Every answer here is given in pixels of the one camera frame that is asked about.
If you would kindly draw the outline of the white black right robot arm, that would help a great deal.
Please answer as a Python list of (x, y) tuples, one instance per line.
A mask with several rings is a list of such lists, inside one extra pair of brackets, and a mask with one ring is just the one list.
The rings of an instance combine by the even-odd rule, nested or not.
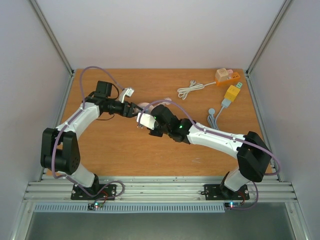
[(162, 137), (166, 134), (175, 142), (208, 147), (237, 160), (238, 167), (227, 172), (219, 186), (224, 198), (234, 197), (248, 182), (260, 183), (263, 180), (271, 156), (257, 133), (232, 134), (199, 122), (193, 124), (188, 118), (177, 118), (164, 105), (156, 106), (150, 114), (154, 118), (150, 135)]

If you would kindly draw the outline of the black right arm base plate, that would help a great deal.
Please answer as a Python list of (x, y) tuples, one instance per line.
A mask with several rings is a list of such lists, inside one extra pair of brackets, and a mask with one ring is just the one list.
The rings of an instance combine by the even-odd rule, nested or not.
[(237, 192), (231, 193), (223, 193), (219, 184), (205, 184), (203, 186), (203, 191), (201, 191), (200, 194), (205, 196), (207, 201), (240, 201), (250, 199), (248, 186), (246, 184), (243, 185)]

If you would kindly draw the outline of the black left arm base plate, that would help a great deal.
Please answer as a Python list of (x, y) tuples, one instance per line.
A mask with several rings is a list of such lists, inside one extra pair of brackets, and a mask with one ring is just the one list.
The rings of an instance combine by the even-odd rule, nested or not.
[(94, 183), (92, 187), (83, 187), (73, 186), (71, 191), (71, 200), (98, 200), (105, 199), (113, 201), (115, 195), (117, 194), (117, 185), (112, 183), (103, 188), (103, 184)]

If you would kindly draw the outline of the round beige power strip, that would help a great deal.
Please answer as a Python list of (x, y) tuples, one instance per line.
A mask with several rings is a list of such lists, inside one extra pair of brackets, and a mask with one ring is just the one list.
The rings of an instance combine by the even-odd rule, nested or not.
[[(148, 105), (149, 105), (148, 102), (141, 102), (141, 103), (138, 104), (138, 106), (139, 106), (140, 108), (142, 108), (142, 109), (146, 108)], [(146, 114), (150, 113), (153, 108), (154, 108), (153, 105), (148, 106), (148, 107), (145, 109), (144, 113), (146, 113)]]

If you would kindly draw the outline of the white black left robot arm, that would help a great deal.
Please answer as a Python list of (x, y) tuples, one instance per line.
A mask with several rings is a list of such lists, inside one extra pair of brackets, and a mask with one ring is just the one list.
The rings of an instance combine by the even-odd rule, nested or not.
[(140, 107), (125, 100), (131, 97), (131, 87), (111, 93), (115, 85), (99, 81), (95, 91), (82, 97), (82, 103), (64, 123), (55, 128), (46, 128), (42, 133), (40, 164), (51, 171), (55, 179), (68, 179), (79, 187), (89, 199), (96, 199), (102, 189), (96, 174), (81, 164), (78, 140), (87, 127), (103, 113), (116, 114), (126, 118), (137, 116)]

